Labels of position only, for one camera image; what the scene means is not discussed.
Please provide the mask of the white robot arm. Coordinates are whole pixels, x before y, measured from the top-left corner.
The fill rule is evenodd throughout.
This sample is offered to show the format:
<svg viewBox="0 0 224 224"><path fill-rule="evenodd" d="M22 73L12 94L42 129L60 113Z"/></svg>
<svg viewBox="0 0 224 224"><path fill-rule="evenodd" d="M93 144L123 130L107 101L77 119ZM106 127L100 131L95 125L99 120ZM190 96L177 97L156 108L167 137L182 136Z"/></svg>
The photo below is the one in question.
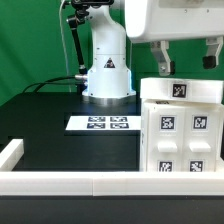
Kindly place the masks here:
<svg viewBox="0 0 224 224"><path fill-rule="evenodd" d="M126 66L126 41L149 43L159 73L172 73L167 54L174 40L206 40L203 67L219 64L224 45L224 0L114 0L125 12L125 24L115 22L110 3L92 3L87 10L92 29L93 64L87 72L83 98L97 103L126 101L136 95Z"/></svg>

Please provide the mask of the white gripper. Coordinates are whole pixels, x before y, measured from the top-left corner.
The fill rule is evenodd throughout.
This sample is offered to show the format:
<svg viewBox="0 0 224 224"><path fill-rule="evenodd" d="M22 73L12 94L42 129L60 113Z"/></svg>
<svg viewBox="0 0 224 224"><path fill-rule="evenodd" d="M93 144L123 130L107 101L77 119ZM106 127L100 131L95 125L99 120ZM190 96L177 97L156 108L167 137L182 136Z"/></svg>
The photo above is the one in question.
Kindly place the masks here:
<svg viewBox="0 0 224 224"><path fill-rule="evenodd" d="M151 42L161 76L175 74L175 62L168 55L170 40L209 37L203 68L219 65L224 46L224 0L125 0L125 25L133 43Z"/></svg>

